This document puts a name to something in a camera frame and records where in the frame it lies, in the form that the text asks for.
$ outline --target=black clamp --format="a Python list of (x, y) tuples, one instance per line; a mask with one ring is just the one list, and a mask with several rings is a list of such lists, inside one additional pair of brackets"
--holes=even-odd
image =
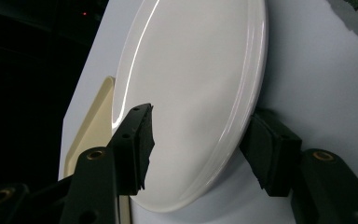
[(301, 152), (301, 139), (267, 110), (257, 109), (240, 144), (262, 189), (287, 197), (296, 223), (358, 223), (358, 178), (338, 155)]
[(75, 173), (58, 183), (32, 194), (23, 184), (0, 186), (0, 224), (120, 223), (118, 196), (145, 187), (152, 108), (130, 110), (107, 147), (84, 151)]

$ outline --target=ceramic plate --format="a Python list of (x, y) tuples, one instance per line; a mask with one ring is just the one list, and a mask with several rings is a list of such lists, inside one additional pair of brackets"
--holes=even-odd
[(117, 70), (113, 132), (151, 103), (156, 146), (143, 208), (195, 201), (241, 140), (259, 92), (267, 45), (263, 0), (144, 0)]

